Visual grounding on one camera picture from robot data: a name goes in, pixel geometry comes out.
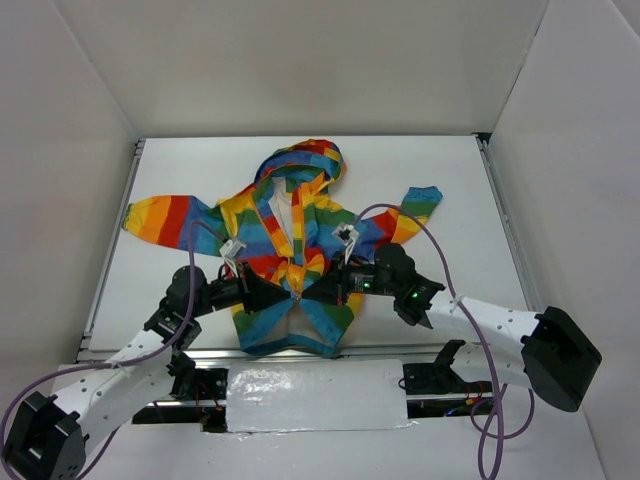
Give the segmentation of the rainbow striped hooded jacket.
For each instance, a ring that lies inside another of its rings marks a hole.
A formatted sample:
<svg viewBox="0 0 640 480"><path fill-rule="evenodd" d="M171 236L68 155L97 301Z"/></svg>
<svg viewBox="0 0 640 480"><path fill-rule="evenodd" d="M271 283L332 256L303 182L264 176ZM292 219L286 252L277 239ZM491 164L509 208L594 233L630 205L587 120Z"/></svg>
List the rainbow striped hooded jacket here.
<svg viewBox="0 0 640 480"><path fill-rule="evenodd" d="M127 206L122 227L151 244L209 256L220 256L227 239L239 238L246 248L238 260L291 294L258 313L231 308L241 350L268 355L293 348L332 356L359 314L363 295L332 306L304 298L296 302L293 292L302 294L319 280L343 250L333 230L342 222L354 225L359 238L353 254L370 261L378 247L416 235L443 198L435 186L412 187L399 209L358 220L329 196L330 185L345 170L337 145L309 139L275 151L252 184L213 207L192 195L152 196Z"/></svg>

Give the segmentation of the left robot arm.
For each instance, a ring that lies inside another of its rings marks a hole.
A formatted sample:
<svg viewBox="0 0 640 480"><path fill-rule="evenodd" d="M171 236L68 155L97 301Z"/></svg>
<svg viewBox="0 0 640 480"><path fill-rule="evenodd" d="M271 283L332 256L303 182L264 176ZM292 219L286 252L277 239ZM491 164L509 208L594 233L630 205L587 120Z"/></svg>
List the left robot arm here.
<svg viewBox="0 0 640 480"><path fill-rule="evenodd" d="M89 455L147 404L189 396L195 364L186 351L200 334L197 317L234 305L266 310L290 299L288 291L257 276L247 264L235 277L208 281L198 267L177 270L158 309L110 359L80 365L71 385L48 396L32 390L19 404L1 462L12 477L79 479Z"/></svg>

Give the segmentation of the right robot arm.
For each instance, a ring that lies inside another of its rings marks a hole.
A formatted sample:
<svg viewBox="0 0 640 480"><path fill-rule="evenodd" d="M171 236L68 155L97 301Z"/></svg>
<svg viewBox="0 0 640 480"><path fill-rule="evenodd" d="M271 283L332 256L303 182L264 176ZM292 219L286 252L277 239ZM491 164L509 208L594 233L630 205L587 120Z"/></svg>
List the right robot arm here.
<svg viewBox="0 0 640 480"><path fill-rule="evenodd" d="M452 341L485 340L509 358L504 382L532 389L540 399L575 412L602 362L602 355L571 316L549 306L519 311L465 296L419 274L398 244L379 247L372 262L347 262L337 254L328 272L302 296L341 306L357 294L389 296L408 325L443 331Z"/></svg>

